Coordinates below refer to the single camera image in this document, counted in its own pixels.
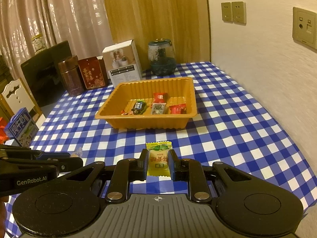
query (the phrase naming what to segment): white box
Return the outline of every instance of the white box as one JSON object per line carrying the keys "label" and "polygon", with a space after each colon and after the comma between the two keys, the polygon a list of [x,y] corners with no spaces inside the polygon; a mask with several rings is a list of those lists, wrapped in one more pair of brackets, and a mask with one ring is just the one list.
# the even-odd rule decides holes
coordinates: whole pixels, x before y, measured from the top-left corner
{"label": "white box", "polygon": [[134,40],[106,47],[102,51],[102,57],[114,87],[121,82],[142,79],[142,69]]}

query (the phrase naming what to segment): table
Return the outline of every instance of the table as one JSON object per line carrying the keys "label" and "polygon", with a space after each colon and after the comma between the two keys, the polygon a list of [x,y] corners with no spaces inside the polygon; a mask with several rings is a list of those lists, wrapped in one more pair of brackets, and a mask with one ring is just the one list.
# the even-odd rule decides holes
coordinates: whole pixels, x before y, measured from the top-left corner
{"label": "table", "polygon": [[[138,158],[145,143],[172,142],[179,157],[202,165],[223,161],[293,192],[307,209],[317,199],[317,178],[303,154],[272,116],[236,81],[209,62],[178,65],[175,77],[194,79],[198,115],[182,130],[113,129],[95,113],[113,86],[91,90],[77,97],[64,94],[32,142],[44,151],[83,150],[85,164],[104,161],[116,164]],[[144,75],[154,79],[150,71]],[[185,182],[148,176],[131,184],[134,193],[185,193]],[[7,203],[9,213],[16,195]],[[8,230],[20,231],[8,214]]]}

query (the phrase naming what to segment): double wall outlet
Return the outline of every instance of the double wall outlet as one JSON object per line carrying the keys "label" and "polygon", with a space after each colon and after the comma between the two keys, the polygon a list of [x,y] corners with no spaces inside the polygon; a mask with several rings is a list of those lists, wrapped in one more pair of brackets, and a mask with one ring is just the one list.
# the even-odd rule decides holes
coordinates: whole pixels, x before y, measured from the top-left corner
{"label": "double wall outlet", "polygon": [[317,14],[293,7],[293,39],[317,49]]}
{"label": "double wall outlet", "polygon": [[222,20],[247,24],[247,11],[245,2],[221,3]]}

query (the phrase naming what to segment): human hand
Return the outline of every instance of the human hand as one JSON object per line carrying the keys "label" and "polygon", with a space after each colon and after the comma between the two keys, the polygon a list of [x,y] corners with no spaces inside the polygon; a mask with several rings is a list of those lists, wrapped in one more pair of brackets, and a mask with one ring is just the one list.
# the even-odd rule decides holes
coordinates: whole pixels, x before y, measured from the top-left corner
{"label": "human hand", "polygon": [[9,201],[9,196],[0,198],[0,238],[4,238],[5,234],[5,220],[7,219],[7,209],[5,202]]}

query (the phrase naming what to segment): metal screw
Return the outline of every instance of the metal screw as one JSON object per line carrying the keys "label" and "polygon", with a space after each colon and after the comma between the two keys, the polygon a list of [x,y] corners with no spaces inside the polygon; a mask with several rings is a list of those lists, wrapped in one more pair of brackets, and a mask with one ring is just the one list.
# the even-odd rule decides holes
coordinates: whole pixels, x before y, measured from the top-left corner
{"label": "metal screw", "polygon": [[118,199],[121,199],[122,198],[122,193],[121,192],[110,192],[107,197],[111,200],[118,200]]}
{"label": "metal screw", "polygon": [[203,192],[203,191],[200,191],[200,192],[196,192],[194,197],[198,200],[206,200],[208,199],[210,196],[207,192]]}

